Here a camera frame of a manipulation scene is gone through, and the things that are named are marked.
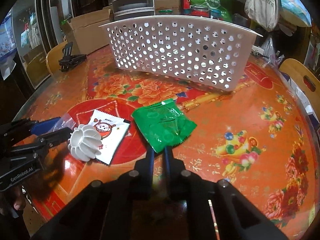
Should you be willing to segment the person's left hand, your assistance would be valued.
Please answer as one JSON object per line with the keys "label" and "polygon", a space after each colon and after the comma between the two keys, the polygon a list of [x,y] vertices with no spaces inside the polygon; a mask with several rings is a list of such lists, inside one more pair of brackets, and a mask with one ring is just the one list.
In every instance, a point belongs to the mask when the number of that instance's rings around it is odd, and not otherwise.
{"label": "person's left hand", "polygon": [[22,191],[22,186],[12,187],[5,192],[1,192],[1,215],[7,215],[9,206],[17,211],[25,208],[26,202]]}

